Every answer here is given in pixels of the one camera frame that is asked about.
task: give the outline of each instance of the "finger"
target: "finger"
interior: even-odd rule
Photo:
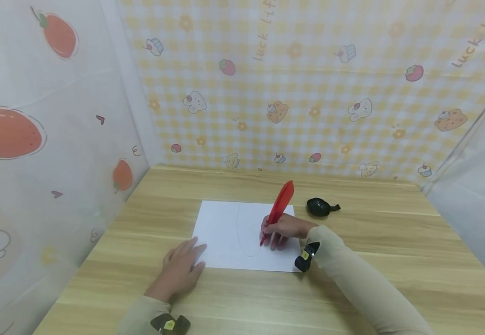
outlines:
[[[261,232],[263,232],[263,230],[265,229],[266,226],[268,226],[268,217],[270,215],[267,215],[263,218],[263,223],[261,223]]]
[[[265,234],[265,240],[263,241],[263,246],[267,247],[268,244],[270,243],[270,237],[272,234]]]
[[[190,240],[185,240],[185,241],[181,242],[181,244],[179,244],[179,245],[178,245],[178,246],[175,248],[175,250],[174,250],[174,254],[172,255],[172,258],[179,256],[179,254],[181,254],[182,249],[183,249],[183,248],[185,247],[185,245],[186,245],[187,243],[189,243],[189,242],[190,242]]]
[[[181,249],[181,254],[186,255],[192,248],[196,245],[196,242],[198,241],[198,237],[194,236],[191,240],[188,241],[187,244]]]
[[[170,249],[170,251],[168,251],[166,256],[164,256],[164,259],[162,260],[162,268],[165,268],[166,265],[168,265],[168,263],[172,259],[172,255],[174,254],[174,251],[175,249]]]
[[[280,237],[281,237],[280,234],[278,233],[274,234],[274,238],[272,239],[272,244],[270,245],[270,250],[276,250]]]
[[[268,225],[265,227],[264,233],[265,234],[277,233],[279,228],[280,228],[279,223],[276,223],[275,225]]]
[[[206,268],[206,262],[200,261],[198,264],[196,264],[192,272],[190,272],[192,274],[194,282],[198,281],[198,278],[201,275],[201,272],[203,272],[204,268]]]
[[[199,246],[194,247],[192,251],[190,251],[189,255],[192,255],[191,256],[192,264],[196,262],[196,260],[201,256],[203,251],[205,251],[206,249],[207,249],[207,244],[200,244]]]
[[[278,250],[283,250],[283,248],[285,247],[285,243],[287,243],[288,239],[289,237],[285,237],[285,236],[281,237],[281,240],[279,241],[279,244],[278,244]]]

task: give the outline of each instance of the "black device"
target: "black device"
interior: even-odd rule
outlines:
[[[155,317],[150,324],[159,333],[166,335],[186,335],[190,329],[190,321],[187,318],[179,315],[179,318],[175,320],[168,313]]]
[[[294,266],[302,272],[308,271],[311,265],[311,260],[313,257],[315,257],[315,254],[317,253],[319,247],[320,242],[306,244],[304,251],[302,251],[302,255],[296,257],[296,260],[294,261]]]
[[[312,198],[307,202],[307,209],[310,215],[323,217],[328,216],[330,212],[339,211],[341,206],[339,204],[330,206],[328,202],[322,200],[321,198]]]

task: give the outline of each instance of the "sheet of paper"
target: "sheet of paper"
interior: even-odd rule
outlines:
[[[272,204],[202,201],[193,236],[198,244],[207,243],[207,250],[199,261],[208,268],[299,272],[294,266],[301,253],[298,239],[289,239],[281,251],[259,246],[261,222],[271,209]],[[294,215],[292,205],[285,213]]]

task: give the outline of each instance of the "yellow checkered wallpaper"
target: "yellow checkered wallpaper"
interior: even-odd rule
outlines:
[[[170,164],[423,184],[485,109],[485,1],[118,1]]]

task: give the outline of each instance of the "beige sleeve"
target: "beige sleeve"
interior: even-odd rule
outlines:
[[[151,335],[158,334],[151,327],[151,320],[164,313],[169,313],[170,304],[141,296],[134,301],[118,326],[118,335]]]
[[[312,228],[308,243],[320,242],[314,261],[380,335],[432,335],[413,305],[380,272],[346,247],[326,226]]]

